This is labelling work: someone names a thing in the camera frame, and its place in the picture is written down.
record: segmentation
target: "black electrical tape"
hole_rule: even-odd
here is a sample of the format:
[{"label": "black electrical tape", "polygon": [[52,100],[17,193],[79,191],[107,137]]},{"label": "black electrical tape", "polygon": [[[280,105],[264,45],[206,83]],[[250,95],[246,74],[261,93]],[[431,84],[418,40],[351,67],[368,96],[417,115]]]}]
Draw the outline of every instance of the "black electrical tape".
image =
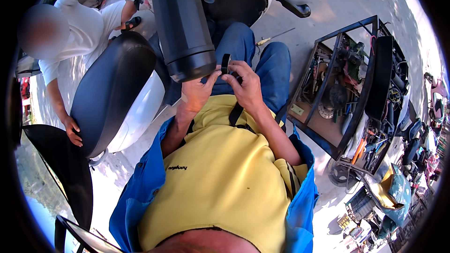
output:
[{"label": "black electrical tape", "polygon": [[231,54],[224,54],[224,57],[222,58],[222,74],[229,74],[228,65],[231,62]]}]

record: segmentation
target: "blue jacket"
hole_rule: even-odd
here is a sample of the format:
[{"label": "blue jacket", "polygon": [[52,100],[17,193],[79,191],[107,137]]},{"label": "blue jacket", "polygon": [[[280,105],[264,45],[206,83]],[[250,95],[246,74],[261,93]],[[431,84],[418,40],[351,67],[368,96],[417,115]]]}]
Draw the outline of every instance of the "blue jacket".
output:
[{"label": "blue jacket", "polygon": [[[109,231],[126,252],[142,251],[137,226],[166,180],[160,144],[172,119],[161,126],[152,146],[136,165],[109,220]],[[313,208],[319,197],[314,183],[314,156],[311,149],[301,142],[295,126],[294,134],[289,138],[308,165],[308,173],[288,207],[285,252],[312,252]]]}]

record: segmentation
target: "blue jeans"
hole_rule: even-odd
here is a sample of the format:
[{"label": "blue jeans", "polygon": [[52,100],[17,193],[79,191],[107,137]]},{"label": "blue jeans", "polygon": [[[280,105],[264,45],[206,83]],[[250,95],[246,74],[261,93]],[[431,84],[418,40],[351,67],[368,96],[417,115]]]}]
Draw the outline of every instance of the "blue jeans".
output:
[{"label": "blue jeans", "polygon": [[[243,60],[251,66],[255,55],[255,35],[243,23],[233,23],[224,33],[216,49],[217,64],[222,63],[224,54],[231,54],[233,60]],[[261,81],[261,93],[264,103],[277,114],[289,97],[289,76],[291,56],[286,44],[272,42],[264,48],[255,73]],[[232,94],[231,86],[220,77],[212,88],[211,96]]]}]

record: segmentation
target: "shirt logo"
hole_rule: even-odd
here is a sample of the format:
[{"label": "shirt logo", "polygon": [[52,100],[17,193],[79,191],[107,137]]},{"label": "shirt logo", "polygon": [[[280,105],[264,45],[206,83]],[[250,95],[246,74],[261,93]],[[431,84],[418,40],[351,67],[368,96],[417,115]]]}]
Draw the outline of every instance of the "shirt logo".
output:
[{"label": "shirt logo", "polygon": [[169,170],[175,170],[175,169],[184,169],[184,170],[186,170],[188,167],[187,166],[179,166],[179,165],[177,165],[177,166],[170,166],[168,169]]}]

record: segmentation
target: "person in white shirt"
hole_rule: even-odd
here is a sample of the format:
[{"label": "person in white shirt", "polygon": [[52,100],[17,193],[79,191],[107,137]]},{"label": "person in white shirt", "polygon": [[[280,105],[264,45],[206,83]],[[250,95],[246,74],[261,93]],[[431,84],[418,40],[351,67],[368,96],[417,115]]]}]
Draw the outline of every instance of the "person in white shirt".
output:
[{"label": "person in white shirt", "polygon": [[127,31],[140,23],[140,17],[130,20],[139,9],[140,1],[143,0],[122,0],[99,11],[83,6],[78,0],[57,0],[54,7],[40,4],[32,7],[38,11],[31,11],[31,8],[31,12],[25,14],[26,23],[18,32],[19,44],[25,53],[39,59],[50,103],[70,141],[77,146],[83,145],[82,139],[73,129],[79,132],[80,128],[67,114],[59,92],[59,62],[84,55],[85,64],[92,65],[108,46],[111,31]]}]

